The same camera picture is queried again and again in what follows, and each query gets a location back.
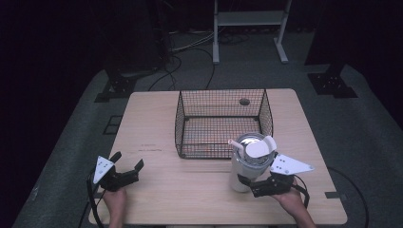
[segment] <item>cylindrical container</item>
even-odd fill
[[[233,148],[232,155],[232,168],[230,175],[230,185],[237,192],[247,192],[249,191],[249,187],[242,184],[238,180],[238,174],[254,181],[257,177],[264,173],[264,171],[269,167],[270,163],[274,159],[274,153],[270,153],[269,155],[260,157],[260,158],[251,158],[246,153],[246,146],[249,143],[255,143],[264,139],[264,136],[259,133],[246,133],[241,135],[237,139],[237,143],[243,145],[243,152],[240,151],[237,147]]]

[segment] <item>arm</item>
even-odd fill
[[[123,227],[126,200],[127,195],[124,188],[120,188],[116,192],[105,191],[104,201],[110,215],[109,228]]]
[[[308,210],[302,202],[301,195],[298,190],[291,188],[288,193],[281,195],[273,195],[281,207],[294,218],[299,228],[315,228],[314,221],[309,215]]]

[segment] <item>wire mesh basket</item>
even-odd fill
[[[258,132],[273,136],[265,89],[181,91],[175,144],[183,159],[231,159],[229,139]]]

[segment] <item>dark background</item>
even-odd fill
[[[1,1],[1,207],[11,226],[75,105],[107,63],[163,65],[161,28],[211,29],[214,1]],[[221,1],[221,9],[275,10],[278,1]],[[307,65],[342,59],[361,72],[402,125],[400,1],[294,1],[287,28],[317,29]]]

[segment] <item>human hand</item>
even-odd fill
[[[316,227],[311,215],[305,208],[302,197],[297,189],[292,187],[287,193],[273,195],[271,197],[276,199],[281,207],[294,218],[299,228]]]
[[[110,222],[109,228],[121,228],[124,225],[125,206],[127,202],[127,193],[122,187],[116,192],[105,191],[104,202],[109,210]]]

